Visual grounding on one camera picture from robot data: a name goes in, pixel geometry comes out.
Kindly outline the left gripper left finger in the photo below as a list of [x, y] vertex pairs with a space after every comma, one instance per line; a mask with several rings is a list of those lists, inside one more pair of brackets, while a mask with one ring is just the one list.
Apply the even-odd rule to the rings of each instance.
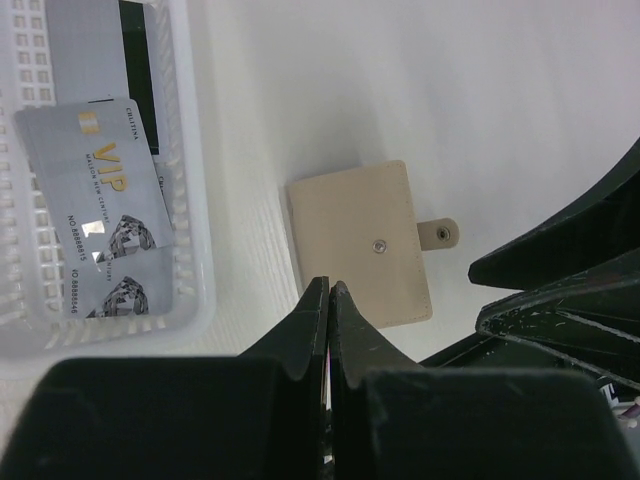
[[5, 479], [317, 479], [329, 283], [236, 356], [74, 358], [22, 411]]

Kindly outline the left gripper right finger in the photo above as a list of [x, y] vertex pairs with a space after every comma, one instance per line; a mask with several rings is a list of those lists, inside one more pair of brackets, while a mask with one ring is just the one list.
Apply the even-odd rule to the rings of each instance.
[[343, 282], [328, 314], [339, 479], [635, 479], [603, 395], [559, 369], [426, 368], [359, 312]]

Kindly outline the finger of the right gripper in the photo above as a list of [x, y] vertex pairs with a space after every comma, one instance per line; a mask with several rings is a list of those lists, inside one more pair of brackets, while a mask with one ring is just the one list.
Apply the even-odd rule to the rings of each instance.
[[471, 264], [473, 284], [533, 290], [639, 248], [639, 144], [583, 195]]

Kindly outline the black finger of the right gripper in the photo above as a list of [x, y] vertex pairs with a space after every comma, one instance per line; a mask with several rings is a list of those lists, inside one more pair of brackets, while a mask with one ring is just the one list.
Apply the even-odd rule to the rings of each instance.
[[638, 389], [639, 251], [489, 304], [476, 331]]

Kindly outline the beige card holder wallet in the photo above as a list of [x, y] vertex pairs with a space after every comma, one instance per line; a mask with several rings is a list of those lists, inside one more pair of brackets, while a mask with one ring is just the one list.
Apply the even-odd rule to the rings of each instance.
[[301, 278], [345, 283], [376, 328], [433, 315], [423, 254], [460, 238], [451, 218], [416, 219], [401, 160], [306, 178], [287, 188]]

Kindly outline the clear plastic card tray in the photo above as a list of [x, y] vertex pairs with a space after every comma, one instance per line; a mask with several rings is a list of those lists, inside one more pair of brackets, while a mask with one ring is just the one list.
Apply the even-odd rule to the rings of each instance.
[[167, 113], [168, 151], [153, 158], [173, 228], [173, 305], [162, 315], [68, 318], [67, 258], [18, 133], [24, 109], [56, 101], [46, 3], [1, 5], [1, 374], [23, 377], [75, 356], [148, 355], [185, 344], [216, 308], [205, 168], [187, 6], [151, 5]]

